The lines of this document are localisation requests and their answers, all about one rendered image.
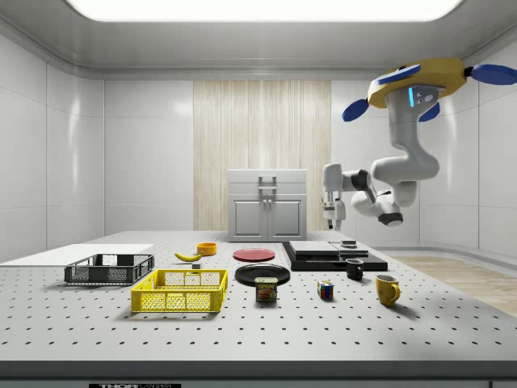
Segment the white board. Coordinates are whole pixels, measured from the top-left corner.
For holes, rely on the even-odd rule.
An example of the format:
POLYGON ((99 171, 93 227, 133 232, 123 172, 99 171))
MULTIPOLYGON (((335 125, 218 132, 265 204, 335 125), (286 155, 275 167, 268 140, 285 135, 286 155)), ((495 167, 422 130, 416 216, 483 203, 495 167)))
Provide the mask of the white board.
POLYGON ((72 244, 0 263, 0 266, 66 266, 95 254, 138 254, 152 246, 152 244, 72 244))

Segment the dark grey basket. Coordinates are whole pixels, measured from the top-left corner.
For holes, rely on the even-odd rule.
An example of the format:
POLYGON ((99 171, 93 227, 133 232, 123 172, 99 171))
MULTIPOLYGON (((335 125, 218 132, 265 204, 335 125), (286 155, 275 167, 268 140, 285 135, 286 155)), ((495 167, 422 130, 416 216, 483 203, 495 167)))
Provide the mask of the dark grey basket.
POLYGON ((153 267, 153 255, 96 254, 67 265, 65 282, 75 285, 132 285, 153 267))

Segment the yellow mug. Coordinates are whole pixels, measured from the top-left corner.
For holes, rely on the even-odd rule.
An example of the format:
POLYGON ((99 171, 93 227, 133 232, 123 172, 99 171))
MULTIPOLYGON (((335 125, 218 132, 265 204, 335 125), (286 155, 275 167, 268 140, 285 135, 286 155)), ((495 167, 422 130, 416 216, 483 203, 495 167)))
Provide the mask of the yellow mug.
POLYGON ((376 291, 381 304, 394 306, 401 296, 399 280, 389 275, 376 275, 376 291))

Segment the white cabinet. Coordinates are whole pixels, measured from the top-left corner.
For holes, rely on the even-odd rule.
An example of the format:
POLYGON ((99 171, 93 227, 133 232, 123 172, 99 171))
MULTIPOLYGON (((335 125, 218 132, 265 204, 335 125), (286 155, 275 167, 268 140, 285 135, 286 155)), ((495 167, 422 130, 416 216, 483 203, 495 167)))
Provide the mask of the white cabinet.
POLYGON ((306 173, 306 169, 229 169, 229 240, 305 240, 306 173))

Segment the black plate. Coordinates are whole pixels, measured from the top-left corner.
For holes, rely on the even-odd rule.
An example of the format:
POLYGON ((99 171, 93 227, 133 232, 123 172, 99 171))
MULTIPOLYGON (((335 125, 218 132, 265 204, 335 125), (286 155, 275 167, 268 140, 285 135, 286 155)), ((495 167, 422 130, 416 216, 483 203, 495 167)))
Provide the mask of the black plate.
POLYGON ((290 271, 275 264, 250 264, 235 271, 236 281, 243 285, 253 287, 257 277, 275 277, 278 285, 282 285, 290 280, 290 271))

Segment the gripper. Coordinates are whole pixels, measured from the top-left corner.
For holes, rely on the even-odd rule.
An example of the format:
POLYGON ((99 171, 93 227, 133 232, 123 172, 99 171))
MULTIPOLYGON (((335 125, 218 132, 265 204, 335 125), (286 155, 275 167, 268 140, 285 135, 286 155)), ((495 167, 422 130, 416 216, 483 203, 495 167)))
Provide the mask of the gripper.
POLYGON ((330 230, 341 230, 342 221, 346 219, 346 207, 340 193, 324 193, 322 197, 323 218, 327 220, 330 230))

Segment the yellow basket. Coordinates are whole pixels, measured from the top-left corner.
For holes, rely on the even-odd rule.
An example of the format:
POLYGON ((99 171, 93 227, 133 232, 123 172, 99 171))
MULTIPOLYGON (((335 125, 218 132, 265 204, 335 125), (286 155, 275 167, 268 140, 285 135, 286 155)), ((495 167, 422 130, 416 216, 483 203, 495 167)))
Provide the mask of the yellow basket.
POLYGON ((133 312, 218 312, 228 288, 226 269, 158 269, 131 289, 133 312))

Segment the drone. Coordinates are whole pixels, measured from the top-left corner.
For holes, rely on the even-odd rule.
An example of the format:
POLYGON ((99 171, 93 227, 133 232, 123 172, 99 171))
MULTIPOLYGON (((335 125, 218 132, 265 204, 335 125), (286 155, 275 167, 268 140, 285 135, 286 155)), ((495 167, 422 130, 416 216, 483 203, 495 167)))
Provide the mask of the drone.
POLYGON ((368 88, 368 96, 349 105, 343 112, 345 122, 362 116, 369 106, 386 108, 385 96, 397 89, 409 87, 410 106, 420 99, 416 95, 418 84, 437 86, 439 97, 448 96, 460 89, 471 77, 479 82, 492 85, 513 85, 517 83, 517 70, 504 65, 464 66, 459 58, 431 58, 413 62, 390 70, 388 73, 372 80, 368 88))

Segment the flat-sided can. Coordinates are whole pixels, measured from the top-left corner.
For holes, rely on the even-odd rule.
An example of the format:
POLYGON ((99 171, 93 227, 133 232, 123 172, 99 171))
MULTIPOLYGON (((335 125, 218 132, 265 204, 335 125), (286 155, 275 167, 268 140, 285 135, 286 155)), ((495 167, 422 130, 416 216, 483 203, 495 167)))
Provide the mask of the flat-sided can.
POLYGON ((257 302, 275 302, 277 300, 278 279, 276 277, 256 277, 254 284, 257 302))

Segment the red plate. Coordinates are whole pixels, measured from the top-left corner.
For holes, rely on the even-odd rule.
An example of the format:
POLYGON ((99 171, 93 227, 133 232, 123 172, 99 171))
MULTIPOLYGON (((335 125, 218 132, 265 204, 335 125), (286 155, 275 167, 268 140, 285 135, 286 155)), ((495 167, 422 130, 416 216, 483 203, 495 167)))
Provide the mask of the red plate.
POLYGON ((233 257, 242 262, 259 263, 275 258, 275 252, 264 248, 245 248, 233 253, 233 257))

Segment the black stove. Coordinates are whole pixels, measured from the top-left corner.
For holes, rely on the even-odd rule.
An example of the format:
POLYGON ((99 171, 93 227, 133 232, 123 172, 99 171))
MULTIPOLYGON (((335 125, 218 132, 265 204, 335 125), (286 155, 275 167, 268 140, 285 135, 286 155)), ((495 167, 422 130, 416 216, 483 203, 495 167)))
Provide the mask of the black stove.
POLYGON ((387 271, 388 263, 357 247, 344 247, 340 242, 290 241, 283 246, 293 271, 345 271, 346 259, 361 259, 364 271, 387 271))

